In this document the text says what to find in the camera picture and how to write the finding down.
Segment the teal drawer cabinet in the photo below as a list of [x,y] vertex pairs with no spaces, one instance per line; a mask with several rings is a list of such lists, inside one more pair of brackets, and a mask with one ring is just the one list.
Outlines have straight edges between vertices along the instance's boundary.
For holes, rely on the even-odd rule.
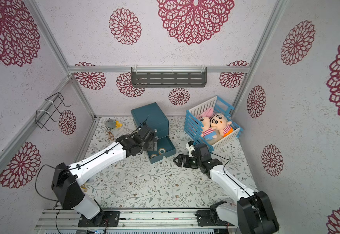
[[[170,122],[156,102],[132,109],[131,114],[137,127],[140,124],[145,123],[146,126],[156,132],[156,136],[158,137],[157,150],[147,151],[148,158],[151,164],[173,156],[176,153],[175,146],[169,138]],[[158,150],[160,148],[165,148],[167,152],[159,155]],[[158,156],[150,159],[150,156],[152,154],[157,154]]]

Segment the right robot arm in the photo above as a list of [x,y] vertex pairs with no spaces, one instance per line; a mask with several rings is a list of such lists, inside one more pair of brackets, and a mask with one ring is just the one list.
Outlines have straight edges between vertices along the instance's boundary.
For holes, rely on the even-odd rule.
[[231,206],[221,201],[211,205],[208,212],[198,211],[199,226],[231,224],[242,234],[274,234],[279,231],[270,198],[264,191],[256,192],[240,182],[226,169],[219,156],[213,158],[214,154],[205,144],[190,141],[186,147],[188,154],[179,154],[174,163],[178,167],[199,169],[236,203]]

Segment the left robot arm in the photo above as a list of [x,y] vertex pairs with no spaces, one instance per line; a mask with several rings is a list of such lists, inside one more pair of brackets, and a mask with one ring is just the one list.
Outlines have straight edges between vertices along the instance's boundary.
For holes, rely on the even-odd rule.
[[81,186],[110,165],[147,151],[155,141],[156,132],[143,125],[84,160],[55,167],[51,188],[64,210],[75,210],[81,214],[79,227],[108,226],[108,215],[97,201],[82,191]]

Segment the pink plush doll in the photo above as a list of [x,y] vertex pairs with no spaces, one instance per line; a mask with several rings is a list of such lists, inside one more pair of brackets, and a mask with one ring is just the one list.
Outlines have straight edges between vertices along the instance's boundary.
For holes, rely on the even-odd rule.
[[213,116],[213,113],[214,113],[214,108],[210,107],[206,109],[202,114],[196,117],[197,120],[199,120],[203,124],[201,136],[205,140],[214,140],[217,138],[215,129],[211,127],[210,125],[210,121]]

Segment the blue white toy crib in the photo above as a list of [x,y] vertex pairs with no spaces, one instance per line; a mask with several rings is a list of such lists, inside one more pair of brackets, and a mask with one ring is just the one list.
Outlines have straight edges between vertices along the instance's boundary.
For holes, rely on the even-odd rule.
[[244,131],[232,121],[233,110],[232,105],[215,96],[186,111],[184,130],[195,143],[204,143],[213,152]]

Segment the grey plush duck toy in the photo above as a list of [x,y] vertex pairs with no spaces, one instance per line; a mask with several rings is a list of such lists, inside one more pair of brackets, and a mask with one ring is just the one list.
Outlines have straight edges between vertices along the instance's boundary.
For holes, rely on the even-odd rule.
[[108,119],[105,121],[104,123],[105,127],[108,129],[108,130],[112,130],[112,129],[115,129],[115,128],[120,128],[123,126],[123,124],[121,124],[119,121],[117,120],[114,120],[114,119]]

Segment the boy plush doll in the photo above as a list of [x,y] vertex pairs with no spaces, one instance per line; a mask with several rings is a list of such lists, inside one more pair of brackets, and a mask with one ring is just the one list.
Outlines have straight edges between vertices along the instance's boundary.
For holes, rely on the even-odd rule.
[[210,119],[211,128],[217,130],[219,134],[223,137],[228,136],[234,131],[231,125],[232,122],[229,121],[222,113],[216,113]]

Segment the yellow rubber band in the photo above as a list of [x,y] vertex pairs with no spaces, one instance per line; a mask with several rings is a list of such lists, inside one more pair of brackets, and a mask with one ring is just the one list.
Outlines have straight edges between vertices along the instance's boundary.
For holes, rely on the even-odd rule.
[[84,193],[86,193],[86,192],[88,191],[88,188],[87,188],[84,184],[81,185],[80,188],[82,189],[82,191],[83,191]]

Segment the grey wall shelf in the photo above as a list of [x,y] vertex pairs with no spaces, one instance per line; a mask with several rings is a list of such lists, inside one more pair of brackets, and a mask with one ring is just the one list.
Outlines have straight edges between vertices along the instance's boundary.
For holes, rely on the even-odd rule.
[[134,88],[203,88],[207,84],[207,68],[131,68]]

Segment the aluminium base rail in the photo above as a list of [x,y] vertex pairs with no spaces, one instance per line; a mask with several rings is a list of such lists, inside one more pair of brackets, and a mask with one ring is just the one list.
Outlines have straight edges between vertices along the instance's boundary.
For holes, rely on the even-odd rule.
[[144,232],[156,233],[190,230],[235,231],[236,226],[226,222],[211,221],[208,208],[199,209],[107,209],[100,221],[87,220],[74,210],[45,210],[34,228],[39,234]]

